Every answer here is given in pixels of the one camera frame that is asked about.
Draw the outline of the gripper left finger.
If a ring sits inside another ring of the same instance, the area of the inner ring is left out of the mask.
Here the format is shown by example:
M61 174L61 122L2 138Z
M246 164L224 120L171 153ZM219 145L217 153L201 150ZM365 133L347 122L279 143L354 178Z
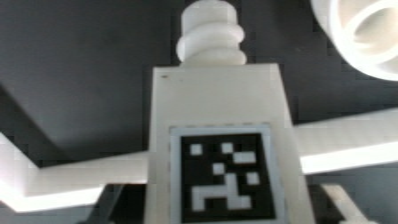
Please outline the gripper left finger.
M144 200L144 184L109 184L89 218L79 224L144 224Z

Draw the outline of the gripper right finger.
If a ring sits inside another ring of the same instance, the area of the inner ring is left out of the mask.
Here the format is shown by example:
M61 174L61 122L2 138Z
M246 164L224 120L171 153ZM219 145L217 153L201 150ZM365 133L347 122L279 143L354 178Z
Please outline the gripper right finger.
M379 224L368 219L340 184L310 186L317 224Z

